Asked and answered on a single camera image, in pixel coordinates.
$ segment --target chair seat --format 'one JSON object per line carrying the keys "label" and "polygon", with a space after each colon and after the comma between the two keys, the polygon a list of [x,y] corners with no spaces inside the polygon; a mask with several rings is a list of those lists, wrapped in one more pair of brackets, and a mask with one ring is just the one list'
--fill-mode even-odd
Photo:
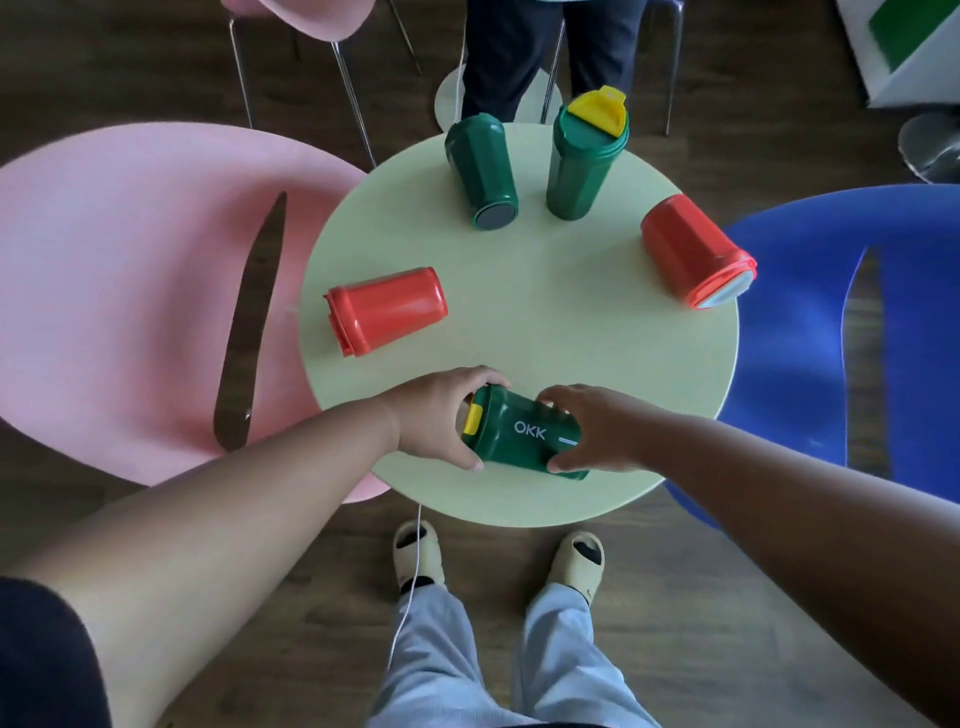
{"label": "chair seat", "polygon": [[[799,452],[847,463],[841,331],[856,268],[880,250],[888,449],[893,477],[960,502],[960,186],[847,190],[760,212],[728,229],[757,261],[740,297],[740,351],[719,419]],[[691,513],[713,520],[673,484]]]}
{"label": "chair seat", "polygon": [[[240,279],[281,192],[252,438],[319,411],[297,299],[326,219],[363,177],[291,139],[181,123],[84,133],[3,167],[0,416],[144,485],[222,455],[213,412]],[[352,499],[386,486],[358,488]]]}

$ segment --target dark pants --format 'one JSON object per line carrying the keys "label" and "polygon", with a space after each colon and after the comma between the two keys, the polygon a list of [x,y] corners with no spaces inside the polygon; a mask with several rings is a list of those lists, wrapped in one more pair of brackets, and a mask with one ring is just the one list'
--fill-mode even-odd
{"label": "dark pants", "polygon": [[647,0],[468,0],[463,116],[513,121],[520,97],[566,20],[573,95],[611,85],[630,93]]}

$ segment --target pink chair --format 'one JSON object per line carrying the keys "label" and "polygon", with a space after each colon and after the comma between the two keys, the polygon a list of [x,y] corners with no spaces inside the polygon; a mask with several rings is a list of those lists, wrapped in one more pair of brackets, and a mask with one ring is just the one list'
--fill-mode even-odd
{"label": "pink chair", "polygon": [[[249,441],[319,411],[298,304],[327,218],[364,173],[269,133],[131,124],[0,169],[0,417],[155,485],[224,454],[213,412],[240,279],[286,192]],[[383,493],[368,474],[348,502]]]}
{"label": "pink chair", "polygon": [[[300,59],[300,49],[297,46],[297,31],[305,36],[324,40],[333,48],[333,55],[337,59],[340,76],[344,80],[344,88],[347,90],[350,107],[353,109],[353,118],[356,119],[360,134],[363,136],[363,143],[367,155],[370,157],[370,164],[376,167],[373,148],[370,144],[370,138],[367,136],[367,127],[363,123],[363,114],[360,113],[360,104],[357,102],[356,93],[353,91],[353,83],[350,81],[350,75],[347,72],[347,63],[340,52],[340,41],[346,40],[357,32],[363,21],[370,15],[374,0],[221,0],[221,2],[228,12],[227,27],[230,32],[230,43],[233,46],[233,59],[237,65],[240,92],[243,94],[244,108],[247,111],[247,122],[250,124],[250,128],[253,129],[250,83],[244,68],[240,37],[236,31],[236,21],[240,17],[276,15],[293,29],[294,55],[298,60]],[[406,28],[403,27],[403,21],[400,19],[396,4],[394,0],[387,0],[387,2],[390,3],[390,9],[393,11],[396,24],[403,35],[407,52],[413,59],[417,73],[422,76],[420,64],[414,54],[414,47],[410,43]]]}

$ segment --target logo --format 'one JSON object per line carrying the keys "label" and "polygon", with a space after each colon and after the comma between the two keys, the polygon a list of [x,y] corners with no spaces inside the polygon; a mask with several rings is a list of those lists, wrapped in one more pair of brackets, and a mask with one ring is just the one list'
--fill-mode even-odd
{"label": "logo", "polygon": [[530,435],[530,437],[540,438],[541,440],[546,440],[543,437],[543,434],[546,432],[545,427],[537,427],[535,425],[528,425],[525,422],[517,420],[514,423],[514,432],[519,435]]}

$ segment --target yellow lid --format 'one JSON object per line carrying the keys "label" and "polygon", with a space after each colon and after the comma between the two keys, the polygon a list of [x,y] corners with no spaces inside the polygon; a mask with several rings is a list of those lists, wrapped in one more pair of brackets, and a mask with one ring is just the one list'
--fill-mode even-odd
{"label": "yellow lid", "polygon": [[467,413],[467,421],[464,422],[464,434],[475,435],[477,430],[480,429],[481,420],[483,420],[483,407],[471,402]]}
{"label": "yellow lid", "polygon": [[566,108],[568,113],[611,136],[619,138],[627,126],[627,95],[611,85],[578,96]]}

